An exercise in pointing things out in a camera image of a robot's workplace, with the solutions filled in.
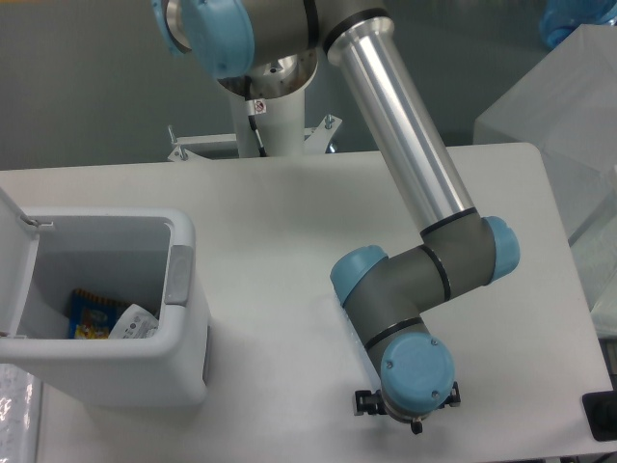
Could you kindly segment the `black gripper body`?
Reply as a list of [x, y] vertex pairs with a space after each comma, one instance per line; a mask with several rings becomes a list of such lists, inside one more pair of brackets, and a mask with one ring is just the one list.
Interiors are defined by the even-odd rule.
[[422, 433], [423, 432], [423, 422], [428, 419], [432, 412], [427, 413], [418, 413], [418, 412], [410, 412], [408, 410], [395, 410], [395, 409], [386, 409], [387, 414], [396, 420], [397, 422], [407, 424], [413, 433]]

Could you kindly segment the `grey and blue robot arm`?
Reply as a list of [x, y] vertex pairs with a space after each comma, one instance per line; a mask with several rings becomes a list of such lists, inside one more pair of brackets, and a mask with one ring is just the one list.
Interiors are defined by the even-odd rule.
[[424, 314], [510, 274], [520, 260], [514, 231], [480, 214], [394, 43], [382, 1], [155, 1], [159, 33], [175, 56], [193, 55], [237, 100], [239, 154], [300, 153], [285, 123], [265, 116], [301, 92], [319, 56], [341, 71], [415, 232], [397, 255], [366, 245], [333, 266], [338, 304], [376, 383], [354, 394], [354, 412], [385, 415], [414, 434], [461, 402], [454, 360]]

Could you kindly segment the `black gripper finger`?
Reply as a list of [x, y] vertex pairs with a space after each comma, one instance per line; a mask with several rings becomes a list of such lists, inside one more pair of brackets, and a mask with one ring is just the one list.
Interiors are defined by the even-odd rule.
[[458, 407], [460, 405], [460, 391], [458, 382], [455, 381], [447, 399], [443, 402], [442, 407]]
[[385, 405], [380, 390], [358, 390], [354, 392], [355, 415], [385, 415]]

